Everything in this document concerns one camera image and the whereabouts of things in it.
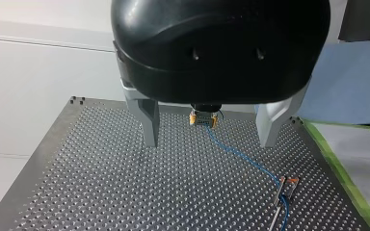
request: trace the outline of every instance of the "white wall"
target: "white wall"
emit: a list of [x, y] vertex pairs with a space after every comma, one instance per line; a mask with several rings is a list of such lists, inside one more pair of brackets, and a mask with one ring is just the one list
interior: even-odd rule
[[0, 153], [31, 155], [72, 95], [120, 89], [114, 53], [0, 41]]
[[0, 20], [111, 32], [111, 0], [0, 0]]

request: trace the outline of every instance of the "perforated metal plate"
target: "perforated metal plate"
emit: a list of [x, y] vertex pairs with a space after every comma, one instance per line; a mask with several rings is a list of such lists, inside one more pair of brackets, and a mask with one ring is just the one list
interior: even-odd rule
[[[124, 108], [68, 104], [2, 200], [0, 230], [268, 230], [269, 176], [190, 126], [189, 109], [162, 107], [152, 148]], [[278, 177], [301, 177], [286, 230], [370, 230], [298, 120], [269, 149], [253, 115], [225, 113], [214, 133]]]

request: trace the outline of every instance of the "black robot housing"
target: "black robot housing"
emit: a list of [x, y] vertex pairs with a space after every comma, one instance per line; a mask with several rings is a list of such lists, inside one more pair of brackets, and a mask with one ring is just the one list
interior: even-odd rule
[[114, 0], [123, 82], [163, 102], [268, 103], [308, 82], [329, 0]]

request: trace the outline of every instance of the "blue cable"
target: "blue cable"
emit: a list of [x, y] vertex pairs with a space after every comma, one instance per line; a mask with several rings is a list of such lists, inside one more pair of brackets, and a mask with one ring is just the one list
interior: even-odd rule
[[222, 115], [222, 120], [225, 120], [225, 116], [224, 116], [224, 114], [222, 113], [222, 111], [221, 110], [219, 110], [219, 112], [221, 113], [221, 115]]
[[[280, 183], [278, 181], [278, 179], [275, 177], [274, 174], [272, 174], [269, 170], [267, 170], [266, 168], [262, 167], [261, 165], [259, 165], [258, 163], [254, 162], [250, 157], [248, 157], [247, 155], [243, 154], [242, 152], [240, 152], [239, 150], [231, 147], [231, 146], [226, 146], [224, 145], [223, 143], [221, 143], [220, 141], [218, 141], [215, 136], [213, 135], [212, 131], [210, 130], [210, 128], [208, 126], [206, 126], [206, 131], [208, 132], [209, 134], [209, 137], [211, 138], [211, 140], [217, 144], [220, 148], [222, 148], [224, 151], [226, 152], [232, 152], [233, 154], [241, 157], [242, 159], [248, 161], [251, 165], [257, 167], [258, 169], [264, 171], [266, 174], [268, 174], [276, 183], [277, 187], [279, 187]], [[284, 220], [283, 220], [283, 224], [281, 226], [281, 231], [285, 230], [285, 226], [287, 224], [287, 219], [288, 219], [288, 213], [289, 213], [289, 210], [288, 210], [288, 203], [287, 203], [287, 200], [285, 198], [284, 195], [282, 195], [280, 197], [281, 199], [281, 202], [283, 202], [284, 204], [284, 208], [285, 208], [285, 216], [284, 216]]]

